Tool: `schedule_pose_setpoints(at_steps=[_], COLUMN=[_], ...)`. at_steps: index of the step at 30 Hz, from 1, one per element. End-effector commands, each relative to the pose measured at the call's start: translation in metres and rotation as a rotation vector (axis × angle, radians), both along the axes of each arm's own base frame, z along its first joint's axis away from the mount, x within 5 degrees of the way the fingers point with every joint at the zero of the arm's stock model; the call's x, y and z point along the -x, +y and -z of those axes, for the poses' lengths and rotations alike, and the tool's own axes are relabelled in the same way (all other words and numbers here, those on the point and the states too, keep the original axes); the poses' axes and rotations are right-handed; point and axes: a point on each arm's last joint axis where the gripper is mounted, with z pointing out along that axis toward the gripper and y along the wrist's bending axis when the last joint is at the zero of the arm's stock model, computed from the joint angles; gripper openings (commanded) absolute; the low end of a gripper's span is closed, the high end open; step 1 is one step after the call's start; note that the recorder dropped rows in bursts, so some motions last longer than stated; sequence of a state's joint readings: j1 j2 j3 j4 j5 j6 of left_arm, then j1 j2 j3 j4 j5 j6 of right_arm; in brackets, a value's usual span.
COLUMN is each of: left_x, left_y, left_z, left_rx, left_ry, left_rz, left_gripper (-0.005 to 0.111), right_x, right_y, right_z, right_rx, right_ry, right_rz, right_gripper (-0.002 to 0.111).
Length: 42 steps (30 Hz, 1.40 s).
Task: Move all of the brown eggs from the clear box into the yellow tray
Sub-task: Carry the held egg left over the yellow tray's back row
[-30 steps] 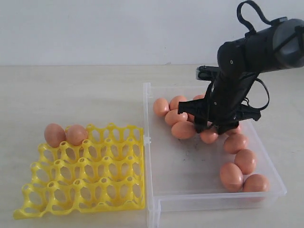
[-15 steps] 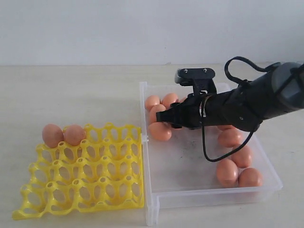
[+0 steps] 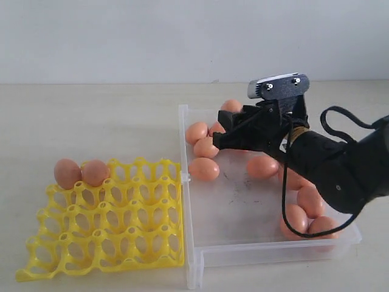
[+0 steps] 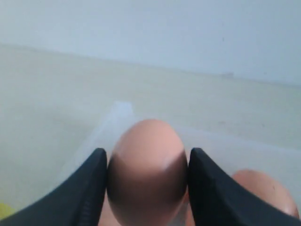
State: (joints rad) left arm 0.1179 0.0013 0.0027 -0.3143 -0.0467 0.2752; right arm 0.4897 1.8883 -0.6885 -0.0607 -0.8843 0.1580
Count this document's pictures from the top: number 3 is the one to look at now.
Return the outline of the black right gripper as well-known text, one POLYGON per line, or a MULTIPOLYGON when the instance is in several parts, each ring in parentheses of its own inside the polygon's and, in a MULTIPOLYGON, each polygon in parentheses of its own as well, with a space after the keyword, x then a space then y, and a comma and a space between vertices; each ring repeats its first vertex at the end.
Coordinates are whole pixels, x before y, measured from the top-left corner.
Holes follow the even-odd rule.
POLYGON ((313 183, 333 209, 344 214, 362 210, 362 188, 345 161, 357 142, 345 133, 336 142, 310 130, 303 97, 244 105, 237 113, 219 110, 218 122, 226 130, 213 133, 219 150, 263 151, 313 183))

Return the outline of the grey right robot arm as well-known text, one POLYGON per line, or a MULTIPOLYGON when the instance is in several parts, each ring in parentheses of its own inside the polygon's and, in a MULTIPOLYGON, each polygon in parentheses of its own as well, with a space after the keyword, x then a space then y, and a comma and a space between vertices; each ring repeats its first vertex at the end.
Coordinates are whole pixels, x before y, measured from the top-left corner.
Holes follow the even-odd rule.
POLYGON ((344 108, 358 126, 372 132, 360 141, 333 130, 322 112, 323 129, 339 142, 309 129, 303 96, 245 105, 238 113, 220 110, 224 134, 214 134, 220 149, 264 152, 313 183, 335 210, 356 214, 371 200, 388 195, 388 117, 368 125, 344 108))

